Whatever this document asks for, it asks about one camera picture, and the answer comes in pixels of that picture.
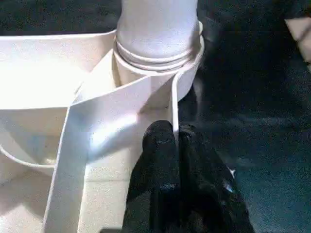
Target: cylindrical pipe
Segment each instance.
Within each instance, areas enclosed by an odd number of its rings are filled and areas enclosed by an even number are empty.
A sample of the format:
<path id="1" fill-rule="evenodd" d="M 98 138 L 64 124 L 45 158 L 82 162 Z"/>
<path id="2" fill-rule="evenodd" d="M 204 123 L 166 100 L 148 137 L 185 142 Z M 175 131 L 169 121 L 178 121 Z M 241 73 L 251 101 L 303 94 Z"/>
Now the cylindrical pipe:
<path id="1" fill-rule="evenodd" d="M 120 55 L 143 69 L 181 66 L 199 42 L 196 9 L 197 0 L 122 0 Z"/>

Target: white plastic pipe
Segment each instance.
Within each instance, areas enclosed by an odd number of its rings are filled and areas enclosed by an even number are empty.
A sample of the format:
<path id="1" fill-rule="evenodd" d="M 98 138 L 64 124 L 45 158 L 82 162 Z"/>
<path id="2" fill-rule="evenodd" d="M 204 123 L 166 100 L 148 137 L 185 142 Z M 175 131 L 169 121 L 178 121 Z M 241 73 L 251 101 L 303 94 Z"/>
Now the white plastic pipe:
<path id="1" fill-rule="evenodd" d="M 199 43 L 196 9 L 197 0 L 122 0 L 120 55 L 147 70 L 181 67 Z"/>

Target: black surface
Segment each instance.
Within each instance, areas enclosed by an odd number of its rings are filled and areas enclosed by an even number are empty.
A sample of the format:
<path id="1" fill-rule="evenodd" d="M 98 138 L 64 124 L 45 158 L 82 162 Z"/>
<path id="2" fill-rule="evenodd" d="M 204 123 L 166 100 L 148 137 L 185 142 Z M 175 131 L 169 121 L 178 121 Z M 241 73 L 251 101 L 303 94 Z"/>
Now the black surface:
<path id="1" fill-rule="evenodd" d="M 269 11 L 209 14 L 219 34 L 205 32 L 206 59 L 179 103 L 180 123 L 204 131 L 237 170 L 256 232 L 311 232 L 311 74 Z"/>
<path id="2" fill-rule="evenodd" d="M 120 15 L 121 0 L 2 0 L 0 35 L 108 32 Z"/>

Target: white plastic tray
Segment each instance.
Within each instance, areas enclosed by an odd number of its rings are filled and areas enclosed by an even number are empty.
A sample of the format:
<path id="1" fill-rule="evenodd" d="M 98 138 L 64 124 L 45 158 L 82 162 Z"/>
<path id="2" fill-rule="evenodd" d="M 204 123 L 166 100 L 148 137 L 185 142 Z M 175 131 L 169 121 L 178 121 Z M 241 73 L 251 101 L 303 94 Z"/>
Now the white plastic tray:
<path id="1" fill-rule="evenodd" d="M 23 211 L 22 207 L 18 207 L 3 215 L 0 232 L 20 232 L 25 228 L 21 232 L 75 233 L 120 228 L 130 174 L 141 154 L 141 140 L 146 128 L 155 120 L 166 119 L 173 124 L 174 132 L 178 132 L 177 103 L 192 85 L 204 51 L 203 39 L 190 62 L 175 72 L 167 73 L 129 73 L 126 65 L 118 61 L 118 54 L 111 50 L 112 37 L 108 44 L 110 49 L 104 46 L 101 58 L 97 64 L 93 63 L 93 69 L 86 75 L 69 108 L 64 106 L 65 102 L 53 102 L 48 107 L 35 103 L 29 107 L 31 114 L 54 111 L 55 105 L 61 105 L 58 108 L 62 109 L 62 114 L 66 111 L 62 115 L 65 122 L 59 135 L 52 183 L 51 178 L 42 173 L 23 173 L 25 167 L 18 165 L 15 178 L 1 186 L 0 198 L 2 193 L 6 193 L 3 197 L 7 197 L 8 202 L 14 202 L 14 192 L 23 189 L 21 183 L 31 187 L 29 195 L 20 191 L 20 196 L 37 197 L 38 202 L 47 203 L 47 206 L 42 204 L 38 208 L 41 213 L 45 210 L 44 226 L 40 224 L 42 215 L 37 215 L 37 210 L 27 208 Z M 132 79 L 137 80 L 121 86 L 124 80 L 127 83 Z M 0 110 L 2 119 L 11 111 L 8 107 Z M 14 111 L 22 113 L 24 110 L 22 106 L 17 106 Z M 28 125 L 28 122 L 19 122 L 24 117 L 8 119 L 14 120 L 9 126 L 18 125 L 25 130 Z M 38 127 L 36 121 L 30 125 L 26 132 L 39 133 L 44 137 L 49 135 L 43 130 L 44 127 Z M 11 135 L 13 130 L 8 126 L 6 129 Z M 22 151 L 26 150 L 27 146 L 19 145 Z M 45 195 L 37 195 L 37 192 L 49 189 L 50 184 L 48 199 Z M 27 206 L 27 201 L 21 200 L 21 206 Z M 27 223 L 33 226 L 31 230 L 26 227 Z"/>

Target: white plastic part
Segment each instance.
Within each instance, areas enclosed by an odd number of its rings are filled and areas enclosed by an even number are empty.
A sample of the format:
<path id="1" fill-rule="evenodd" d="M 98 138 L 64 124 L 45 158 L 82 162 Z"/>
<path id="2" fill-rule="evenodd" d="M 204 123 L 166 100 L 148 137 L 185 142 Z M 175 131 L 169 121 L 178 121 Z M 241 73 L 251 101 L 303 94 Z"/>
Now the white plastic part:
<path id="1" fill-rule="evenodd" d="M 180 67 L 199 38 L 196 9 L 197 0 L 122 0 L 119 53 L 142 69 Z"/>
<path id="2" fill-rule="evenodd" d="M 175 106 L 191 88 L 204 51 L 202 38 L 200 42 L 195 58 L 176 75 L 153 73 L 109 93 L 103 89 L 101 95 L 97 92 L 97 97 L 69 108 L 44 217 L 45 233 L 121 228 L 143 134 L 160 119 L 178 130 Z M 87 88 L 82 86 L 79 95 L 87 95 L 84 92 Z"/>
<path id="3" fill-rule="evenodd" d="M 104 71 L 112 70 L 106 54 L 112 55 L 114 37 L 115 31 L 0 37 L 5 78 L 0 91 L 0 155 L 7 157 L 6 162 L 52 175 L 67 107 L 79 87 L 97 78 L 107 92 L 115 88 L 104 76 Z M 2 169 L 0 178 L 4 182 L 19 173 Z"/>
<path id="4" fill-rule="evenodd" d="M 0 36 L 0 109 L 68 107 L 88 74 L 112 49 L 115 31 Z"/>
<path id="5" fill-rule="evenodd" d="M 5 63 L 0 66 L 5 64 L 3 69 L 15 78 L 15 84 L 24 87 L 13 88 L 0 101 L 0 162 L 9 165 L 0 166 L 0 178 L 6 182 L 0 187 L 0 232 L 71 233 L 120 228 L 129 177 L 141 153 L 144 131 L 153 121 L 166 119 L 173 124 L 174 133 L 178 132 L 177 102 L 192 85 L 204 50 L 203 40 L 198 50 L 192 48 L 194 56 L 181 69 L 161 73 L 134 69 L 111 50 L 113 37 L 114 32 L 25 40 L 12 37 L 12 41 L 0 38 L 1 46 L 6 47 L 0 54 Z M 10 54 L 9 46 L 16 54 Z M 63 66 L 55 62 L 49 67 L 58 59 Z M 23 61 L 29 65 L 21 66 L 23 72 L 10 66 Z M 63 67 L 68 71 L 61 72 Z M 41 92 L 27 79 L 16 76 L 31 71 L 31 80 L 41 84 Z M 50 83 L 44 82 L 44 78 L 52 77 L 55 79 Z M 66 88 L 51 91 L 62 84 L 61 80 Z M 22 96 L 22 100 L 13 99 L 15 96 Z M 76 99 L 67 108 L 73 96 Z M 57 137 L 58 147 L 53 143 L 56 139 L 49 140 Z M 53 146 L 46 148 L 48 141 Z M 51 181 L 42 172 L 51 174 L 54 168 L 46 164 L 50 149 L 57 157 L 42 228 Z"/>
<path id="6" fill-rule="evenodd" d="M 40 233 L 50 184 L 51 177 L 29 170 L 0 185 L 0 232 Z"/>

